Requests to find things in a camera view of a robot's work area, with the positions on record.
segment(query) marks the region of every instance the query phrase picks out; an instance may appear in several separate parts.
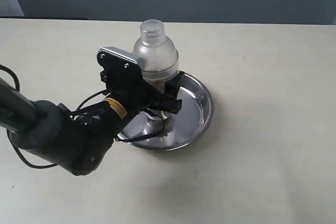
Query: plastic bottle cap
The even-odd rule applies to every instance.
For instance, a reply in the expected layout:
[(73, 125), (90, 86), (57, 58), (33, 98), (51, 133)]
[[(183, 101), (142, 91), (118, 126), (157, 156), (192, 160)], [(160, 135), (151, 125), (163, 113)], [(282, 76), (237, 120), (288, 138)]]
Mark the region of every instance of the plastic bottle cap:
[(140, 26), (141, 42), (148, 46), (155, 46), (164, 43), (166, 35), (164, 24), (156, 19), (144, 21)]

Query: transparent container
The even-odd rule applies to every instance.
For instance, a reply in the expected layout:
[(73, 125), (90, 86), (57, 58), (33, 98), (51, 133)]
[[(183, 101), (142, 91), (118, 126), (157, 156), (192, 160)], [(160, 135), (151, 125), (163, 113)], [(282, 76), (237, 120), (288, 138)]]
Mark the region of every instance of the transparent container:
[(140, 33), (133, 53), (144, 59), (143, 79), (163, 93), (165, 81), (177, 74), (179, 53), (172, 40), (166, 36), (161, 21), (144, 21), (140, 25)]

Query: white table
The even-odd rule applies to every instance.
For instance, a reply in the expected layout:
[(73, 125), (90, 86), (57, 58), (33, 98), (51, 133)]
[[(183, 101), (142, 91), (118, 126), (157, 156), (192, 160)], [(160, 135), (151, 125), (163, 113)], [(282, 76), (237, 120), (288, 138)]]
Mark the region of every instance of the white table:
[[(26, 167), (1, 130), (0, 223), (335, 223), (336, 26), (166, 30), (213, 95), (203, 137), (166, 153), (114, 143), (75, 177)], [(133, 22), (3, 19), (0, 62), (29, 99), (74, 109), (104, 87), (97, 49), (138, 36)]]

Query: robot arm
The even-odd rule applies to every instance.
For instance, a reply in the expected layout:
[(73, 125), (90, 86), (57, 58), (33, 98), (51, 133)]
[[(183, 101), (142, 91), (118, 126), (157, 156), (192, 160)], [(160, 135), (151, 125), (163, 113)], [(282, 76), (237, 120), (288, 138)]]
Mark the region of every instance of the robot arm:
[(15, 74), (2, 66), (16, 83), (14, 89), (0, 78), (0, 126), (7, 129), (14, 149), (26, 150), (74, 175), (86, 175), (99, 166), (113, 139), (141, 111), (176, 114), (181, 109), (182, 101), (176, 96), (183, 72), (166, 82), (161, 93), (143, 80), (143, 63), (136, 55), (110, 47), (101, 48), (97, 59), (106, 84), (99, 93), (106, 98), (73, 112), (63, 104), (29, 101), (19, 93)]

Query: stainless steel bowl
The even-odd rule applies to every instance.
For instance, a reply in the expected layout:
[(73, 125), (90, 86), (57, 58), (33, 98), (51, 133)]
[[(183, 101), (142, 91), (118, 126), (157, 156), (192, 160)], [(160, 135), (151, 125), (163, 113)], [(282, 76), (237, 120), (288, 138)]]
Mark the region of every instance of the stainless steel bowl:
[[(152, 151), (171, 151), (192, 143), (208, 129), (214, 114), (214, 102), (208, 89), (186, 73), (178, 94), (178, 98), (183, 100), (182, 109), (166, 119), (164, 133), (131, 143), (133, 146)], [(141, 112), (118, 136), (126, 139), (148, 134), (156, 131), (160, 123)]]

